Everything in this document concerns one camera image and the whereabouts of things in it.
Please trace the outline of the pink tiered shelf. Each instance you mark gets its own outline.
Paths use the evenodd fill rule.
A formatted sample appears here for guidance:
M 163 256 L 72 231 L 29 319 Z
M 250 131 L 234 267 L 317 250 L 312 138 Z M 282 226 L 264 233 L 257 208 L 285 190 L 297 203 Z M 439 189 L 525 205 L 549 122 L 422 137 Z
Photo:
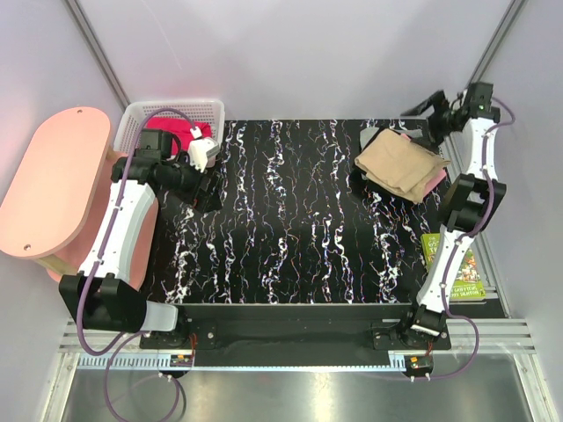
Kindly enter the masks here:
M 74 107 L 45 120 L 1 205 L 1 250 L 32 260 L 59 281 L 75 275 L 91 251 L 110 196 L 111 122 L 93 107 Z M 133 285 L 147 272 L 158 203 L 146 217 L 134 250 Z

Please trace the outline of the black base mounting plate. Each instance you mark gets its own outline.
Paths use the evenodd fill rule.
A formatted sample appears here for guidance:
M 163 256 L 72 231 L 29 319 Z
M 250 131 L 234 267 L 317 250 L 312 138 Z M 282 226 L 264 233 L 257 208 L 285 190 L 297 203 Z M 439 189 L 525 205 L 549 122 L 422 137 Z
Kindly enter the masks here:
M 195 335 L 198 368 L 270 369 L 387 365 L 388 353 L 448 350 L 442 316 L 422 316 L 435 337 L 415 331 L 410 304 L 186 304 L 179 328 L 137 340 L 142 350 L 185 351 Z

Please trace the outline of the green treehouse book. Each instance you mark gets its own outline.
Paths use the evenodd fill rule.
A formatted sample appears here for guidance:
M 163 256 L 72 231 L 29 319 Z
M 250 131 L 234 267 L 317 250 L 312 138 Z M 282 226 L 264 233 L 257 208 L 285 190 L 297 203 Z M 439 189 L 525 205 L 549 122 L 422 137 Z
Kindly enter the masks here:
M 472 240 L 464 237 L 461 244 L 457 245 L 460 231 L 446 231 L 445 235 L 445 244 L 441 242 L 440 233 L 421 236 L 428 276 L 417 300 L 424 300 L 425 304 L 435 302 L 442 305 L 444 273 L 447 273 L 445 294 L 449 302 L 483 300 L 486 294 L 471 249 Z

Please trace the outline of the magenta t shirt in basket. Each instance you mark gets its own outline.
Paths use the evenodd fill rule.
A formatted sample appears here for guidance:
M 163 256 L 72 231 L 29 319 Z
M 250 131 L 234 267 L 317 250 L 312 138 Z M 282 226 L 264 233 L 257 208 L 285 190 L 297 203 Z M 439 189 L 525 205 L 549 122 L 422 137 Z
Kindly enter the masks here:
M 194 124 L 201 129 L 204 136 L 212 137 L 212 129 L 208 123 L 196 121 Z M 168 117 L 153 117 L 148 121 L 146 128 L 163 130 L 175 134 L 180 140 L 182 150 L 187 150 L 190 141 L 193 140 L 190 133 L 192 125 L 187 120 Z M 178 152 L 179 148 L 177 143 L 172 141 L 171 156 L 175 156 Z

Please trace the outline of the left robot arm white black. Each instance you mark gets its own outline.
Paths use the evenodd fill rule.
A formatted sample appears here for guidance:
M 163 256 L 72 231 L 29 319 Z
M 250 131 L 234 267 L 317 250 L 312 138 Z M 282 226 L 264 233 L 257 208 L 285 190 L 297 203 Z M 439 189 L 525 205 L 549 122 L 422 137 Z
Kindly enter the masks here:
M 182 347 L 190 327 L 173 305 L 143 298 L 133 285 L 134 250 L 146 217 L 157 206 L 157 189 L 176 193 L 204 213 L 220 179 L 209 172 L 221 143 L 192 129 L 186 149 L 171 132 L 144 129 L 135 150 L 112 168 L 107 208 L 91 251 L 75 275 L 64 275 L 59 293 L 76 324 L 88 330 L 159 331 L 172 348 Z

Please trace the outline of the pink folded t shirt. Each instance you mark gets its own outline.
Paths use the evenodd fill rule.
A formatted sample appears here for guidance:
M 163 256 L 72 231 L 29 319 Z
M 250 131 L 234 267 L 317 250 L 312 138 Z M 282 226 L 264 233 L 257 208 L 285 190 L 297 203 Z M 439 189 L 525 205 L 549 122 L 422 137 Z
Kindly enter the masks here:
M 414 139 L 402 135 L 409 143 L 405 145 L 404 174 L 399 179 L 399 189 L 417 198 L 426 197 L 446 176 L 449 163 L 439 153 L 417 144 Z

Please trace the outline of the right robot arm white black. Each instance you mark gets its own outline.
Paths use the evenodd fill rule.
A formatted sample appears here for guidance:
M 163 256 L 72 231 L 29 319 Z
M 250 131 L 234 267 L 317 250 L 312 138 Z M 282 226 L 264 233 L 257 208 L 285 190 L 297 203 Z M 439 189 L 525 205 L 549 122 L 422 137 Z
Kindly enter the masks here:
M 452 183 L 439 208 L 440 243 L 427 279 L 396 327 L 397 338 L 408 348 L 425 348 L 446 332 L 451 290 L 465 253 L 507 191 L 494 166 L 494 138 L 504 124 L 500 108 L 492 105 L 493 92 L 492 84 L 474 82 L 453 101 L 436 91 L 402 113 L 413 117 L 433 109 L 427 117 L 429 138 L 422 143 L 428 149 L 437 149 L 453 133 L 461 134 L 469 145 L 467 168 Z

